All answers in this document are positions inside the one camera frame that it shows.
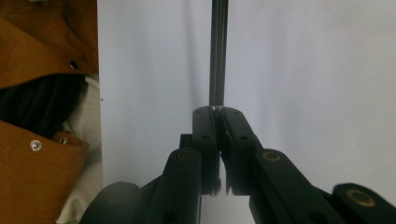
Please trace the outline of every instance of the vertical rod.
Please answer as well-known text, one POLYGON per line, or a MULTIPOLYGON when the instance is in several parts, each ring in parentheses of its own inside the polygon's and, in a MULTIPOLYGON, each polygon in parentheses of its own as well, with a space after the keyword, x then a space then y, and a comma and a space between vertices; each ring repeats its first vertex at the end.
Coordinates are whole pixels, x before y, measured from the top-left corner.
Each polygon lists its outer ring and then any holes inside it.
POLYGON ((212 1, 209 105, 224 105, 228 0, 212 1))

